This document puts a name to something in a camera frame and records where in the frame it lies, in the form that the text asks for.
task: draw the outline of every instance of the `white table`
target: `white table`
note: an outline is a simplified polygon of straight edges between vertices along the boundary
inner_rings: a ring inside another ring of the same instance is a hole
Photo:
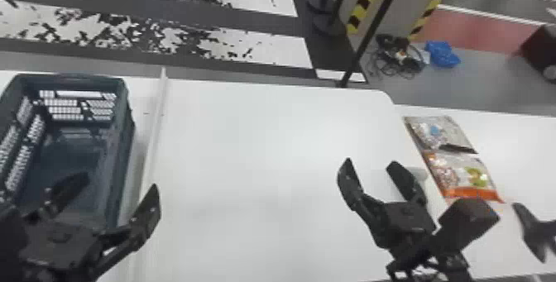
[[[0,88],[15,73],[0,71]],[[386,165],[424,168],[403,115],[452,116],[504,200],[541,219],[555,215],[555,118],[394,106],[368,90],[170,80],[164,93],[158,79],[124,80],[137,133],[123,211],[138,198],[148,150],[141,188],[159,184],[163,212],[137,257],[102,282],[385,279],[391,257],[348,210],[335,179],[351,156],[370,195],[400,200]],[[431,178],[424,188],[437,217],[446,204]],[[473,276],[555,272],[556,257],[543,265],[521,242],[509,204],[495,209],[501,222],[464,252]]]
[[[556,218],[556,118],[397,106],[401,116],[449,115],[479,152],[507,204],[492,206],[501,221],[464,255],[475,278],[556,272],[556,257],[539,262],[521,240],[521,226],[510,204],[525,204],[539,219]]]
[[[352,157],[367,192],[393,201],[386,166],[424,168],[387,95],[170,80],[163,113],[150,177],[162,220],[133,281],[386,278],[391,257],[346,206],[336,173]]]

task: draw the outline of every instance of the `floor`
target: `floor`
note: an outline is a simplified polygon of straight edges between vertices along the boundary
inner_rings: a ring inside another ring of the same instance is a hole
[[[0,50],[305,79],[345,69],[347,37],[315,35],[304,3],[0,0]]]
[[[333,86],[353,57],[315,34],[305,0],[0,0],[4,69]],[[456,69],[413,80],[369,77],[395,103],[556,116],[556,85],[519,44],[556,22],[554,0],[443,0],[418,41],[449,41]],[[361,65],[367,67],[365,55]],[[534,93],[523,95],[527,87]]]

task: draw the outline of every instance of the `orange packaging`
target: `orange packaging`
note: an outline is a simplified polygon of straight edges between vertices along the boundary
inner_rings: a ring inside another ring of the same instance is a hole
[[[486,166],[476,156],[425,151],[423,158],[445,198],[482,198],[504,203]]]

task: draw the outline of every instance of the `black and white floor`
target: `black and white floor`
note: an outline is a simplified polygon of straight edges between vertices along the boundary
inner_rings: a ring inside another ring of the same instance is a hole
[[[304,1],[0,0],[0,50],[337,77],[352,48],[314,33]]]

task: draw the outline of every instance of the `plastic crate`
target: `plastic crate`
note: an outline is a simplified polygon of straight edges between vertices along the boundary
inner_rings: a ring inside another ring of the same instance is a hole
[[[116,226],[135,131],[123,80],[19,74],[0,117],[0,202],[36,209],[45,188],[86,171],[90,185],[57,219]]]

